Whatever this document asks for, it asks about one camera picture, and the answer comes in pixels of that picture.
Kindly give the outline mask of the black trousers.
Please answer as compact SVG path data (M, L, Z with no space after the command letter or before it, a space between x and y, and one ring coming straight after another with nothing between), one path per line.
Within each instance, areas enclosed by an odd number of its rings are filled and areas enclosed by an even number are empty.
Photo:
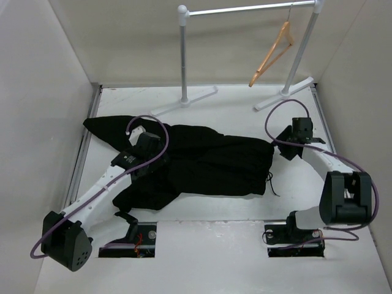
M205 126L168 125L131 116L86 119L83 125L117 151L130 147L126 126L169 137L169 162L136 180L113 200L119 210L160 210L182 193L242 197L265 193L274 147L258 138L220 134Z

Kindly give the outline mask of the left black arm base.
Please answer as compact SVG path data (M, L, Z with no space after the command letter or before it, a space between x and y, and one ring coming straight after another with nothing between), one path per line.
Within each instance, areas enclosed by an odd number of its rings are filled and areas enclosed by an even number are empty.
M115 218L127 224L126 234L99 249L99 258L154 258L156 253L157 222L139 222L125 212Z

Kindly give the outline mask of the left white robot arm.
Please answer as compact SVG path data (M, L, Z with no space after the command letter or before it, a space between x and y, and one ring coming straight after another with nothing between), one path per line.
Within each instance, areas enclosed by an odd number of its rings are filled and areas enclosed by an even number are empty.
M41 251L68 270L78 271L91 254L113 241L137 239L138 220L115 207L113 200L140 178L168 162L162 139L138 128L131 147L119 153L99 180L61 212L43 219Z

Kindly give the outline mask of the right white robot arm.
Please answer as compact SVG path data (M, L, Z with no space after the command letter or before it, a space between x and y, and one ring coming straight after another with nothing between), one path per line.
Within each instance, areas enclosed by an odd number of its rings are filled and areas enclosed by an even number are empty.
M372 180L365 171L353 169L344 159L327 150L321 138L313 136L311 118L293 118L292 124L274 140L282 157L299 157L324 180L317 206L290 213L293 222L284 227L284 235L291 242L299 242L306 230L330 225L358 225L370 223L372 218Z

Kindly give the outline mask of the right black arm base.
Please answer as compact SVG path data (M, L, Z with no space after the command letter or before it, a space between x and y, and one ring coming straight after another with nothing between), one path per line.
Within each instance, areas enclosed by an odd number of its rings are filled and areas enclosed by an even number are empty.
M291 230L282 222L266 223L264 229L262 240L270 258L324 257L320 230Z

